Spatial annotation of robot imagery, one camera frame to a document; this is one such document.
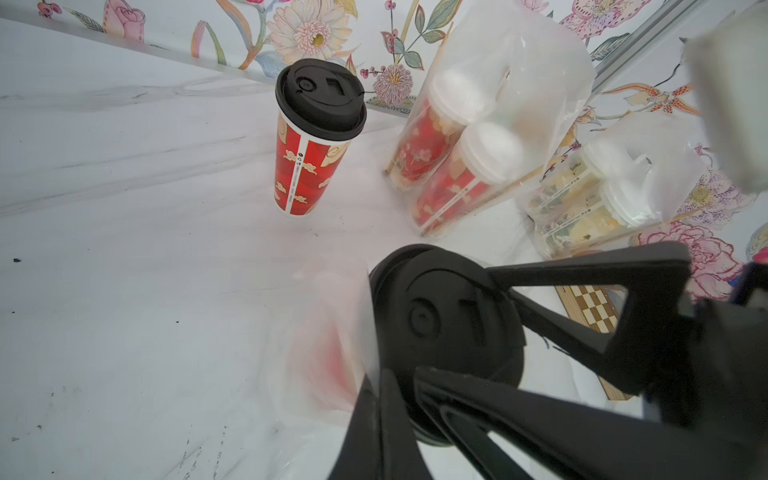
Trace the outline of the red cup white lid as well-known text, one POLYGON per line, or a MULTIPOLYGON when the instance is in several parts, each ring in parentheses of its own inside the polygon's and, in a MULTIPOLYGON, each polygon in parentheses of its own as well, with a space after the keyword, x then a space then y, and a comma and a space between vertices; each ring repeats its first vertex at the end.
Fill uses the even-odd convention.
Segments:
POLYGON ((488 106, 488 95, 468 73, 450 69, 434 74, 387 169, 394 185, 407 191, 425 181, 488 106))
POLYGON ((519 178, 524 153, 520 137, 500 125, 468 126, 416 197, 411 218, 418 233, 436 236, 475 207, 480 197, 519 178))

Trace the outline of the red cup black lid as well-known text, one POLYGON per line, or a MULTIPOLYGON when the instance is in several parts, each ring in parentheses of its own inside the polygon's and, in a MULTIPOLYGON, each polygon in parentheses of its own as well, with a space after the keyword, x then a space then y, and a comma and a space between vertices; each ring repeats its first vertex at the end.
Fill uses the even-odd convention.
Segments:
POLYGON ((302 59, 278 75, 274 199, 284 214, 310 214, 366 120, 362 83, 329 61, 302 59))
POLYGON ((417 403, 418 367, 520 384, 522 323, 482 266, 434 245, 414 244, 383 259, 369 280, 380 366, 394 374, 417 440, 449 443, 417 403))

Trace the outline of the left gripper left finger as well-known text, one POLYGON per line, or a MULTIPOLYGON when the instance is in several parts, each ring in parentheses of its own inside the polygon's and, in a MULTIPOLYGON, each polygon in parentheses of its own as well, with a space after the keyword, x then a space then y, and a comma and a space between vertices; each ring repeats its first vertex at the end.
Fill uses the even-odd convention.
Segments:
POLYGON ((347 432, 328 480, 381 478, 380 404, 372 382, 365 376, 347 432))

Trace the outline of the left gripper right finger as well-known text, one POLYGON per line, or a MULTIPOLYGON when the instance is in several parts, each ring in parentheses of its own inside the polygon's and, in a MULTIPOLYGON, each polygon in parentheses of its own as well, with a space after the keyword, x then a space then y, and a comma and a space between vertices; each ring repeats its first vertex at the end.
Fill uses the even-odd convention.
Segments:
POLYGON ((379 393, 380 478, 432 480, 418 448, 398 382, 388 369, 380 375, 379 393))

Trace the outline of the cream cup white lid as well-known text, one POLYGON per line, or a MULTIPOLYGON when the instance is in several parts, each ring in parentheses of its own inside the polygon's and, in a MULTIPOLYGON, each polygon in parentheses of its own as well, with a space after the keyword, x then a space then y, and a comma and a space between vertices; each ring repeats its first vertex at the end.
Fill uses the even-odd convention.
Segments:
POLYGON ((642 186, 607 180, 536 222, 533 240, 548 259, 570 257, 660 220, 642 186))
POLYGON ((620 177, 633 165, 624 145, 594 140, 547 173, 523 201, 523 211, 532 218, 548 215, 603 180, 620 177))

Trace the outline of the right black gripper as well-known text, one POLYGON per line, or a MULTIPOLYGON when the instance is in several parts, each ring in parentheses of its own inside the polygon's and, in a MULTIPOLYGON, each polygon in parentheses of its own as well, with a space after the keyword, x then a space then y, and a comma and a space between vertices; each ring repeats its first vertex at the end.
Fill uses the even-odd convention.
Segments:
POLYGON ((495 433, 563 479, 767 476, 767 269, 734 298, 686 298, 688 248, 661 242, 491 267, 528 329, 602 382, 640 393, 656 422, 420 367, 420 407, 486 479, 528 473, 495 433))

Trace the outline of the clear plastic carrier bag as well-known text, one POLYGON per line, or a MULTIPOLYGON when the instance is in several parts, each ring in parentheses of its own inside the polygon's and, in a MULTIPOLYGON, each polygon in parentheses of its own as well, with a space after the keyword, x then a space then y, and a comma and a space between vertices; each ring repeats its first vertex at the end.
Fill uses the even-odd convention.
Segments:
POLYGON ((631 113, 568 157, 519 205, 546 259, 570 257, 672 220, 705 173, 695 124, 631 113))

